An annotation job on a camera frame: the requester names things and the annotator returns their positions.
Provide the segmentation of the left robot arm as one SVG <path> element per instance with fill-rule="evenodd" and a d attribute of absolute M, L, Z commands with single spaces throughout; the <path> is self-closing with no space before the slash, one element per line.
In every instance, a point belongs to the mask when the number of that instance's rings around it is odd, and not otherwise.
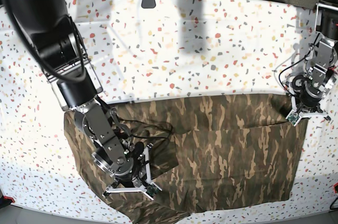
<path fill-rule="evenodd" d="M 315 116 L 331 119 L 320 102 L 337 84 L 337 0 L 317 0 L 315 31 L 318 36 L 298 62 L 301 68 L 287 79 L 292 106 L 286 119 L 293 126 Z"/>

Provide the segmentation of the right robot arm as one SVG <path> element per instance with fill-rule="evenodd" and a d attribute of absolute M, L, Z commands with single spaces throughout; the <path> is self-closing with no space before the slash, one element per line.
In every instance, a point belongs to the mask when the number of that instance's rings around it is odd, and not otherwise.
<path fill-rule="evenodd" d="M 151 177 L 151 144 L 134 143 L 129 127 L 100 97 L 103 91 L 65 0 L 1 0 L 17 35 L 39 64 L 64 111 L 95 146 L 95 164 L 112 177 L 104 196 L 161 188 Z"/>

